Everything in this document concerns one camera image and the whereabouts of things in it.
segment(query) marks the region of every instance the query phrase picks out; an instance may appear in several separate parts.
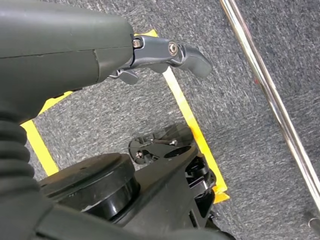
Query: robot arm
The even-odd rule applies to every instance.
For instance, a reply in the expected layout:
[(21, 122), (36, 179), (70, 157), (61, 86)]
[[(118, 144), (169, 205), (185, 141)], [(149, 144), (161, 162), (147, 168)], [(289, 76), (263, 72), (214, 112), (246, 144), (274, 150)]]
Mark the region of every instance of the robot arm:
[(28, 164), (26, 134), (19, 124), (66, 91), (106, 78), (134, 83), (134, 68), (161, 73), (173, 66), (202, 77), (211, 70), (196, 49), (163, 38), (135, 38), (122, 17), (87, 9), (2, 0), (0, 32), (0, 232), (6, 240), (137, 239), (43, 196)]

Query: yellow floor marking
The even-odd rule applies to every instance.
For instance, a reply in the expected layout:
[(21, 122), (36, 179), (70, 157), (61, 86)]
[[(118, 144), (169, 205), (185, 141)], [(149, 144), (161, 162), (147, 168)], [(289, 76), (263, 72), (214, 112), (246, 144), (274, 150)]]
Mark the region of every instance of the yellow floor marking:
[[(64, 95), (57, 97), (57, 98), (51, 98), (45, 103), (42, 109), (40, 111), (39, 115), (55, 105), (58, 102), (72, 94), (72, 91), (66, 92)], [(31, 147), (38, 157), (38, 161), (42, 165), (45, 172), (48, 175), (55, 174), (59, 171), (57, 164), (51, 157), (48, 149), (42, 140), (40, 133), (37, 130), (35, 125), (32, 122), (32, 120), (29, 120), (21, 125), (26, 131), (26, 135), (28, 137), (29, 142)]]
[(229, 199), (229, 197), (223, 192), (226, 191), (228, 188), (219, 170), (218, 165), (214, 160), (207, 141), (205, 139), (197, 120), (195, 120), (190, 106), (188, 104), (187, 100), (183, 95), (179, 83), (177, 81), (174, 74), (172, 72), (171, 67), (168, 67), (167, 71), (163, 73), (163, 76), (167, 81), (169, 88), (171, 90), (174, 98), (176, 99), (177, 105), (186, 119), (186, 124), (191, 129), (193, 134), (194, 139), (196, 144), (198, 144), (198, 149), (208, 162), (209, 168), (211, 168), (217, 177), (216, 186), (214, 187), (214, 191), (216, 194), (215, 203), (222, 202), (224, 200)]
[(59, 171), (58, 167), (52, 159), (51, 155), (32, 120), (25, 122), (21, 126), (26, 131), (29, 142), (48, 176)]
[[(151, 37), (158, 37), (157, 33), (152, 29), (147, 33), (143, 33), (143, 35), (151, 36)], [(169, 67), (163, 76), (167, 81), (169, 88), (174, 94), (174, 98), (177, 100), (177, 105), (180, 110), (182, 112), (183, 117), (186, 119), (186, 123), (192, 130), (194, 139), (198, 144), (199, 150), (205, 155), (208, 166), (212, 169), (214, 174), (217, 176), (217, 185), (214, 187), (215, 192), (214, 203), (220, 203), (229, 199), (230, 197), (225, 194), (224, 192), (227, 190), (227, 186), (210, 150), (209, 146), (207, 144), (202, 130), (195, 120), (192, 111), (189, 106), (188, 102), (179, 86), (176, 77), (174, 75), (172, 70)], [(39, 115), (70, 95), (71, 91), (66, 92), (64, 95), (51, 98), (45, 102), (43, 108), (40, 111)], [(31, 144), (32, 149), (35, 151), (36, 156), (41, 162), (45, 171), (48, 175), (52, 175), (59, 171), (56, 163), (52, 159), (48, 148), (45, 146), (44, 141), (42, 139), (41, 135), (38, 132), (35, 124), (30, 120), (23, 123), (23, 126), (26, 129), (29, 142)]]

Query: metal rod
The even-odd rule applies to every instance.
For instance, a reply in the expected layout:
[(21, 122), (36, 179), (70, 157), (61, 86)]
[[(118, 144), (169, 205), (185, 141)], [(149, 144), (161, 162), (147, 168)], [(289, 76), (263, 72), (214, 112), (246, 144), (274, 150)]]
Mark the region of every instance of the metal rod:
[(291, 153), (297, 163), (306, 186), (320, 213), (320, 182), (310, 159), (294, 129), (275, 84), (254, 46), (248, 28), (242, 18), (235, 0), (220, 0), (229, 23), (245, 53), (248, 61), (259, 81), (269, 106), (278, 123)]

